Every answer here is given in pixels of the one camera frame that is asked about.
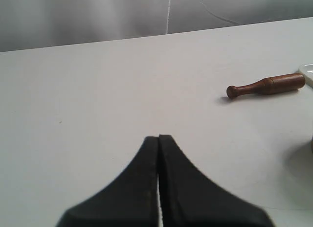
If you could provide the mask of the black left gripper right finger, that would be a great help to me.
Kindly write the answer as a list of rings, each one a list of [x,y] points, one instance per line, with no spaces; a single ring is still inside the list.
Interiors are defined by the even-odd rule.
[[[207,178],[170,135],[160,135],[158,178],[165,227],[272,227],[270,217]]]

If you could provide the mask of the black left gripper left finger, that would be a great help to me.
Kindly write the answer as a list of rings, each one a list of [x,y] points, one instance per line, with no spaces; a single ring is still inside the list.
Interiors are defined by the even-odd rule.
[[[59,227],[157,227],[158,138],[144,139],[124,171],[107,187],[68,209]]]

